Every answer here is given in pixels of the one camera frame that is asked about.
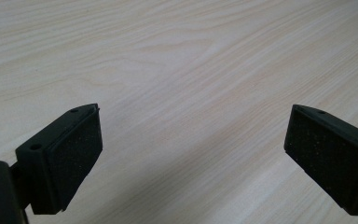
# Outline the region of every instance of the black holder arm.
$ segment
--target black holder arm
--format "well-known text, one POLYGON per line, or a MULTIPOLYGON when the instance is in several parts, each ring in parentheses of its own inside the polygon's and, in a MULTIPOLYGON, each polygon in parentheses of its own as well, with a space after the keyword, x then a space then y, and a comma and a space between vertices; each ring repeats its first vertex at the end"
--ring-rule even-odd
POLYGON ((0 161, 0 223, 28 223, 64 211, 103 149, 98 105, 74 108, 16 149, 10 168, 0 161))
POLYGON ((293 105, 284 149, 340 207, 358 216, 358 128, 293 105))

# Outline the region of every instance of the screw hole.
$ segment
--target screw hole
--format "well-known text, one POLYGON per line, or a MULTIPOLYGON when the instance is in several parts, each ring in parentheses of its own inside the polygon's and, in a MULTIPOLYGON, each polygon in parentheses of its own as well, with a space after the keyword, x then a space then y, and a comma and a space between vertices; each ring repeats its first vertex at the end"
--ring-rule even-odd
POLYGON ((42 145, 40 145, 40 144, 33 144, 33 145, 31 145, 30 149, 31 150, 38 150, 41 147, 42 147, 42 145))

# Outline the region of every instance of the light wood surface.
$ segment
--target light wood surface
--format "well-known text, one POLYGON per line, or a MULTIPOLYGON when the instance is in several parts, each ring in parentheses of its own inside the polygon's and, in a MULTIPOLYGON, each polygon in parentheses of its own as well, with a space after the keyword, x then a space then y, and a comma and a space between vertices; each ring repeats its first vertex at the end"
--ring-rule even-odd
POLYGON ((358 223, 283 150, 292 104, 358 127, 358 1, 0 1, 0 160, 98 103, 103 153, 37 223, 358 223))

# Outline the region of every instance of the black rubber pad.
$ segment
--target black rubber pad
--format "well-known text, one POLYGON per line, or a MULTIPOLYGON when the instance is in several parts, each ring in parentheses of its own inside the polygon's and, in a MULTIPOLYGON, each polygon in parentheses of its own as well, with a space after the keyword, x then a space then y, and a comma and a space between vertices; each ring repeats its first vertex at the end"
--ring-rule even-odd
POLYGON ((350 215, 358 216, 358 129, 322 110, 293 105, 286 153, 350 215))
POLYGON ((103 149, 98 105, 74 108, 16 149, 35 214, 65 210, 103 149))

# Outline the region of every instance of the black clamp jaw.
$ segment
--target black clamp jaw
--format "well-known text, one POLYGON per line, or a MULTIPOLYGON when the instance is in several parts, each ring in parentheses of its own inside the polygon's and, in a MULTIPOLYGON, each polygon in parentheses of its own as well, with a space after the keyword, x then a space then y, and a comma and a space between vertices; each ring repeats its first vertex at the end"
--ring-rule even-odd
POLYGON ((358 129, 322 110, 293 105, 286 153, 348 214, 358 216, 358 129))
POLYGON ((103 149, 98 105, 69 110, 16 149, 11 167, 0 161, 0 223, 28 223, 64 211, 103 149))

